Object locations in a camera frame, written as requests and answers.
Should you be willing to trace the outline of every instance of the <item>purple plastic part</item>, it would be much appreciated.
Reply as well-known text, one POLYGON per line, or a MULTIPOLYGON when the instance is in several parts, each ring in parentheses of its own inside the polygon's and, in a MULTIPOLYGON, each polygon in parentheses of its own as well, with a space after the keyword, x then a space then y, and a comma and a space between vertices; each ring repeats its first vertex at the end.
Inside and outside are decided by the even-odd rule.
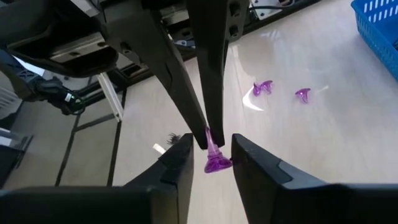
POLYGON ((260 93, 261 93, 261 86, 253 84, 253 95, 254 96, 259 96, 260 93))
POLYGON ((268 81, 261 83, 261 85, 260 85, 261 89, 264 90, 267 94, 272 93, 271 92, 271 83, 272 83, 272 80, 268 80, 268 81))
POLYGON ((295 95, 303 102, 303 103, 308 103, 308 92, 310 91, 310 88, 304 88, 295 93, 295 95))
POLYGON ((210 128, 206 128, 207 137, 207 163, 205 166, 205 173, 217 172, 223 169, 227 169, 232 166, 232 162, 223 156, 218 146, 214 144, 211 138, 210 128))

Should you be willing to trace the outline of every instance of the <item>blue plastic basket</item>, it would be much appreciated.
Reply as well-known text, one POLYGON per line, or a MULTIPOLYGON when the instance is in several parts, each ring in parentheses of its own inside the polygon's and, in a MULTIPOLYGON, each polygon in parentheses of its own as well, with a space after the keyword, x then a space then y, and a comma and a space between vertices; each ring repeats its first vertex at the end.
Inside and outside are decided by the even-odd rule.
POLYGON ((355 0, 351 6, 362 38, 398 80, 398 0, 355 0))

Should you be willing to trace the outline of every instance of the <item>purple plastic object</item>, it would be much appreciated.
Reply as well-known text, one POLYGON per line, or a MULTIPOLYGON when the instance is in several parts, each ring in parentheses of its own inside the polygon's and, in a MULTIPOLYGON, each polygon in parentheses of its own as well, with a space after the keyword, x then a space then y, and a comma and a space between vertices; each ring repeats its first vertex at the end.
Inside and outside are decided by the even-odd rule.
POLYGON ((304 88, 295 93, 295 95, 303 102, 303 103, 308 103, 308 92, 310 91, 310 88, 304 88))
POLYGON ((218 146, 214 144, 210 128, 206 128, 206 137, 207 137, 207 163, 205 166, 205 173, 217 172, 223 169, 227 169, 232 166, 232 162, 223 156, 223 153, 218 149, 218 146))
POLYGON ((254 96, 259 96, 261 94, 261 91, 265 91, 268 95, 271 94, 271 80, 265 81, 261 83, 260 85, 253 84, 253 95, 254 96))

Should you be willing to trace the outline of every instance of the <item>blue basket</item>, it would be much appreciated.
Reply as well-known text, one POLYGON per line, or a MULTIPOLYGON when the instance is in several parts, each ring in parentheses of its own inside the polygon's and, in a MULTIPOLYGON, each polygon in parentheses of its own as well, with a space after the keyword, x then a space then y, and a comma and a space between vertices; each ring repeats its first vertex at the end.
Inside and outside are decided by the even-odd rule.
POLYGON ((355 0, 351 6, 362 38, 398 80, 398 0, 355 0))

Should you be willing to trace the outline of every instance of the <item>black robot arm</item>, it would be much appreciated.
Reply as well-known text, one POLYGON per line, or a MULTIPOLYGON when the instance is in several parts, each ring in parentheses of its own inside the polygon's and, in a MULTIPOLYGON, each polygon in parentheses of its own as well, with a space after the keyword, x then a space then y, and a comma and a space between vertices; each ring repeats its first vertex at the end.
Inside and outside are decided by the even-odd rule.
POLYGON ((5 50, 0 50, 0 71, 8 77, 16 95, 24 101, 47 100, 65 115, 76 115, 84 111, 84 101, 76 92, 65 88, 58 78, 42 78, 24 68, 5 50))

